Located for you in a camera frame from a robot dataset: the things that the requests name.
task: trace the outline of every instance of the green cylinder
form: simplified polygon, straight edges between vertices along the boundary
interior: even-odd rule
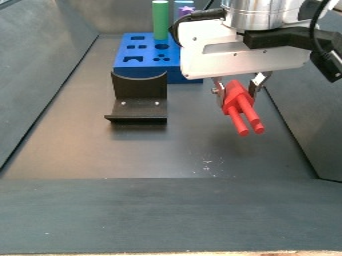
[[[153,38],[165,40],[168,37],[168,1],[152,1]]]

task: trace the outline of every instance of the dark floor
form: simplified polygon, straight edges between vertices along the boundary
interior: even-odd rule
[[[120,37],[95,42],[1,171],[2,179],[311,178],[314,172],[260,92],[263,135],[236,135],[204,84],[168,86],[168,124],[117,126],[111,65]],[[247,83],[249,77],[240,76]]]
[[[209,80],[168,86],[165,126],[111,125],[117,45],[96,41],[2,169],[0,253],[342,250],[340,184],[266,93],[263,135],[236,135]]]

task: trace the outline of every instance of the blue block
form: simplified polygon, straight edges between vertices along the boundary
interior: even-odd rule
[[[167,71],[168,84],[201,83],[187,80],[180,72],[180,49],[171,36],[155,40],[152,33],[125,33],[113,62],[113,73],[131,78],[148,78]]]

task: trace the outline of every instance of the black stand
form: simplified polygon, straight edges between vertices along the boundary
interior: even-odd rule
[[[165,123],[167,72],[152,78],[111,76],[116,99],[104,118],[116,123]]]

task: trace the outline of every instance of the metal wall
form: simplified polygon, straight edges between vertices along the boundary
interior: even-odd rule
[[[334,12],[319,24],[342,33]],[[342,81],[330,84],[308,62],[275,72],[267,88],[319,177],[342,181]]]
[[[101,34],[152,31],[152,0],[65,0]],[[169,24],[172,22],[169,0]],[[196,9],[203,9],[208,0],[195,0]]]
[[[21,0],[0,9],[0,35],[1,166],[97,32],[62,0]]]

